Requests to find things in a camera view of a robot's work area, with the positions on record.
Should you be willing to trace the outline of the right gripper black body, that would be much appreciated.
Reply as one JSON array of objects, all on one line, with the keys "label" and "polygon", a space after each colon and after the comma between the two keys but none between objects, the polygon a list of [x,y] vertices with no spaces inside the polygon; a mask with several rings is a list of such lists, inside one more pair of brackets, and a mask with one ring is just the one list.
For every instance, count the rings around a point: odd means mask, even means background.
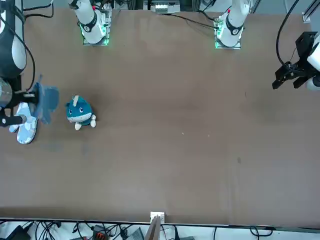
[{"label": "right gripper black body", "polygon": [[8,77],[1,77],[5,83],[7,83],[13,92],[18,92],[22,90],[22,82],[21,82],[21,75],[18,75],[13,78]]}]

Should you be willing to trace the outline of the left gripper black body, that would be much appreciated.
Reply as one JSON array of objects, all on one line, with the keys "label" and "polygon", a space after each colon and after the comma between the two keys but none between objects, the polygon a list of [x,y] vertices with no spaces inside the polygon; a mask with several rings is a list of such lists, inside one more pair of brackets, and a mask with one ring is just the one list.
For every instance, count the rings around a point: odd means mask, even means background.
[{"label": "left gripper black body", "polygon": [[285,65],[288,68],[287,70],[288,78],[298,78],[298,77],[310,78],[313,76],[313,67],[304,58],[299,59],[295,63],[292,63],[291,61],[287,61]]}]

